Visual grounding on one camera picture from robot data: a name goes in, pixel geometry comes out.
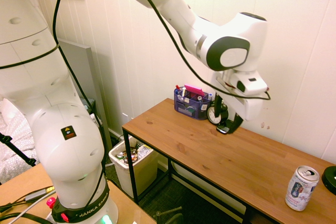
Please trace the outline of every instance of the green light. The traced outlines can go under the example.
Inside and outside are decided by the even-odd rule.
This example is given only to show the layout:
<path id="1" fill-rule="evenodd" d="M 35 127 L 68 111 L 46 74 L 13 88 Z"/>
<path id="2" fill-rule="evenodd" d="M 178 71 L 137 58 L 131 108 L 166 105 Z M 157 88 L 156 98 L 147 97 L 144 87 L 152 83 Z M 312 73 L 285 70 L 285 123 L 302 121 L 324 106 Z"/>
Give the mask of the green light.
<path id="1" fill-rule="evenodd" d="M 102 218 L 102 221 L 104 224 L 113 224 L 111 219 L 110 219 L 110 216 L 108 215 L 104 215 L 103 218 Z"/>

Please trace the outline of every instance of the beverage can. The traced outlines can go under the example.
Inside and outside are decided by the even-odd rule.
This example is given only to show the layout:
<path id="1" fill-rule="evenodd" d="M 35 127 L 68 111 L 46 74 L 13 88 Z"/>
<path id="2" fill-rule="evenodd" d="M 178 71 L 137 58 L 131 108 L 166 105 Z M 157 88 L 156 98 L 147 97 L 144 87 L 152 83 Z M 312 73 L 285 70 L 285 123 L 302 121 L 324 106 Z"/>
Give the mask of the beverage can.
<path id="1" fill-rule="evenodd" d="M 296 211 L 303 211 L 319 182 L 319 178 L 320 175 L 315 169 L 306 165 L 299 166 L 288 184 L 287 205 Z"/>

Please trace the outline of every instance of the wooden surface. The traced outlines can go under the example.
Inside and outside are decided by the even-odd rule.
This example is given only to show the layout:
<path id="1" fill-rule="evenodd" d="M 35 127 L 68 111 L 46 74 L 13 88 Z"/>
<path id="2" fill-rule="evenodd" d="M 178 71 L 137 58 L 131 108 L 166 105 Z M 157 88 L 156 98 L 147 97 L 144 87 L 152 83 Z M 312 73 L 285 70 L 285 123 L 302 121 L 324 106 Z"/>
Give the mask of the wooden surface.
<path id="1" fill-rule="evenodd" d="M 155 224 L 156 222 L 147 215 L 138 205 L 136 205 L 129 197 L 127 197 L 121 190 L 119 190 L 113 183 L 109 182 L 110 197 L 118 206 L 119 217 L 118 224 L 132 224 L 134 221 L 137 224 Z M 0 206 L 5 205 L 9 202 L 15 201 L 17 198 L 33 191 L 46 186 L 51 186 L 51 180 L 47 176 L 43 167 L 39 164 L 20 174 L 19 176 L 11 179 L 5 184 L 0 186 Z M 33 215 L 38 215 L 45 218 L 49 213 L 50 209 L 47 207 L 45 202 L 47 199 L 43 200 L 35 207 L 33 207 L 28 213 Z M 0 214 L 4 216 L 11 212 L 21 212 L 28 205 L 22 205 L 14 207 Z M 10 222 L 11 219 L 4 220 L 0 222 L 5 224 Z M 35 223 L 31 220 L 20 218 L 15 223 Z"/>
<path id="2" fill-rule="evenodd" d="M 173 103 L 166 99 L 123 128 L 279 223 L 336 223 L 336 196 L 321 179 L 304 211 L 285 203 L 298 166 L 321 176 L 333 164 L 243 128 L 220 134 L 208 120 L 176 112 Z"/>

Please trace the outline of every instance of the dark carpet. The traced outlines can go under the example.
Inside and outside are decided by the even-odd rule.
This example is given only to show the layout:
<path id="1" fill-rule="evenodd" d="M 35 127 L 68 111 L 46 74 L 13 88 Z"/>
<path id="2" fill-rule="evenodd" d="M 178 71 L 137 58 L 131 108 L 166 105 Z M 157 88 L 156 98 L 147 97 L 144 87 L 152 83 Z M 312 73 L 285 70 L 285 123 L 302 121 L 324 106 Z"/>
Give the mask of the dark carpet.
<path id="1" fill-rule="evenodd" d="M 157 171 L 159 177 L 163 172 L 159 169 Z M 114 166 L 106 168 L 106 176 L 121 189 Z M 183 214 L 184 224 L 240 223 L 176 180 L 169 180 L 168 176 L 161 180 L 154 189 L 140 201 L 139 206 L 152 217 L 157 211 L 165 212 L 177 207 L 182 207 L 182 210 L 178 212 L 163 216 L 162 220 L 164 220 L 164 223 L 179 212 Z"/>

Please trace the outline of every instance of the gray panel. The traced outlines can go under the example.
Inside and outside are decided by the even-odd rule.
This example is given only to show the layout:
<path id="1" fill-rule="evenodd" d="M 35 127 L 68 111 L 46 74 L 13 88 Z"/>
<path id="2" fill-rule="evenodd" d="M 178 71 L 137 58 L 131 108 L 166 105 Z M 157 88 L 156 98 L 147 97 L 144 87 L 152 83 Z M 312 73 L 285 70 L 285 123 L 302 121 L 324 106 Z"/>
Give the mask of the gray panel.
<path id="1" fill-rule="evenodd" d="M 87 98 L 94 98 L 96 101 L 97 114 L 98 117 L 103 121 L 103 128 L 107 138 L 108 150 L 110 150 L 112 149 L 112 144 L 110 141 L 107 119 L 101 98 L 101 91 L 99 88 L 99 76 L 96 72 L 91 47 L 64 39 L 58 39 L 58 41 L 85 95 Z M 75 81 L 74 85 L 79 96 L 82 98 Z"/>

